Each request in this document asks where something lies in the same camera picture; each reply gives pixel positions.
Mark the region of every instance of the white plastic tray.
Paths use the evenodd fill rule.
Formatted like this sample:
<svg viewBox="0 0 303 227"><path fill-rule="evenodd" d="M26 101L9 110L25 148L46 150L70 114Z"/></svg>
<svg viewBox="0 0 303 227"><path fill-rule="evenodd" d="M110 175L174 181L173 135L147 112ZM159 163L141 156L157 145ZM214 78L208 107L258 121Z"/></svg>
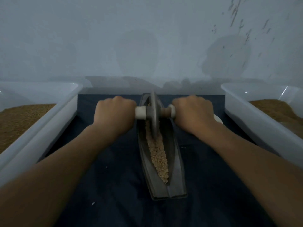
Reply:
<svg viewBox="0 0 303 227"><path fill-rule="evenodd" d="M222 84L225 112L259 146L277 152L303 168L303 139L249 103L252 100L278 99L288 103L303 117L303 89L268 84Z"/></svg>
<svg viewBox="0 0 303 227"><path fill-rule="evenodd" d="M75 83L0 82L0 111L29 104L56 105L0 154L0 186L35 164L74 118L78 93Z"/></svg>

